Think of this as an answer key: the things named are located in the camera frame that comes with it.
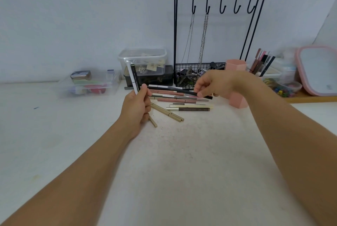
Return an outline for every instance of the white table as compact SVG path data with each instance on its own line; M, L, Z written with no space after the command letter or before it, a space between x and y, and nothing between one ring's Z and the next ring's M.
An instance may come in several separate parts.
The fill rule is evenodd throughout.
M115 122L129 92L122 82L115 95L60 99L52 84L0 85L0 222ZM148 122L128 146L99 225L314 225L250 110L210 103L211 112L177 112L182 123L151 111L158 128ZM337 133L337 103L294 106Z

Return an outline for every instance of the wire basket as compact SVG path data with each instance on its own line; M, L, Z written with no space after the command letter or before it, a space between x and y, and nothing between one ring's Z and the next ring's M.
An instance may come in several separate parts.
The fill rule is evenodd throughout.
M217 67L225 65L225 63L215 63ZM204 73L209 70L210 63L202 63L201 70L198 72L197 63L176 63L175 78L176 86L184 89L194 89L196 81Z

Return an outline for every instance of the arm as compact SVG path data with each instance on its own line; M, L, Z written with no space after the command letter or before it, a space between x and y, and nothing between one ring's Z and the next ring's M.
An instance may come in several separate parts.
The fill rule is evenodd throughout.
M337 136L245 71L207 71L194 91L242 94L292 192L320 225L337 225Z
M116 161L141 123L149 119L147 87L124 100L118 120L58 177L11 215L8 225L95 225L109 189Z

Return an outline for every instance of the forearm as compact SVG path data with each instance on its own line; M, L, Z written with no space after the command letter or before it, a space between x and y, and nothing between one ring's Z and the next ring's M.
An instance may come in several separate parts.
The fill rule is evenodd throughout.
M113 169L129 141L117 121L64 172L25 203L7 225L95 225Z
M238 85L291 190L322 225L337 223L337 137L247 76Z

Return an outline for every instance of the pen holder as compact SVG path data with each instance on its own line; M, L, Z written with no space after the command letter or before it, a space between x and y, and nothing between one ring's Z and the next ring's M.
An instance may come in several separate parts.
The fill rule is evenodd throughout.
M229 59L226 62L226 70L246 70L247 64L244 60L239 59ZM235 108L242 109L248 107L246 99L237 92L232 92L229 97L229 104Z

